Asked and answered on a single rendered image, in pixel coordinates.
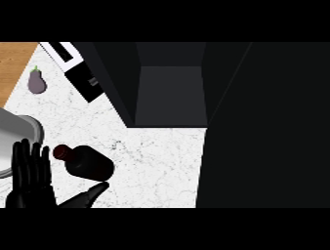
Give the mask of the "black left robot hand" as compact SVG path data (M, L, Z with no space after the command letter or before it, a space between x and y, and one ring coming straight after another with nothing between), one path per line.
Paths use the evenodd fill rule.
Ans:
M51 185L50 157L52 149L30 144L22 139L13 144L11 172L13 190L5 198L7 208L91 208L98 196L108 188L107 181L98 182L86 191L76 194L63 203L55 203Z

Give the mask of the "dark wine bottle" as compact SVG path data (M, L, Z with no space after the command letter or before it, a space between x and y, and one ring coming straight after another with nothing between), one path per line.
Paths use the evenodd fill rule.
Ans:
M52 150L55 159L64 162L66 171L72 176L104 182L113 175L111 160L89 146L58 145Z

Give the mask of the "dark grey open cabinet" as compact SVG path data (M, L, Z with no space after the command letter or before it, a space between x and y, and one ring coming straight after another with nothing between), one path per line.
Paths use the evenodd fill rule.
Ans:
M129 128L206 128L247 42L78 42Z

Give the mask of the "dark grey cabinet door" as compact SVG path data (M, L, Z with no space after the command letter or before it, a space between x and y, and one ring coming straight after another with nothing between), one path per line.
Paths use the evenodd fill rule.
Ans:
M206 131L198 208L330 208L330 42L254 43Z

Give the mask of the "purple eggplant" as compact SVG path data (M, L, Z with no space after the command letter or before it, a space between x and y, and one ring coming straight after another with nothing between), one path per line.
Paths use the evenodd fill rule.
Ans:
M41 71L36 67L30 71L27 86L29 86L29 90L33 94L41 94L47 89L47 84L45 84L45 81L41 77Z

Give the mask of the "black and white appliance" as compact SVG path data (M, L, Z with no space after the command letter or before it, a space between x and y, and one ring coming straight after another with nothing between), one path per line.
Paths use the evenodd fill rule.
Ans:
M82 55L72 42L39 42L39 46L50 55L63 74L89 103L103 93Z

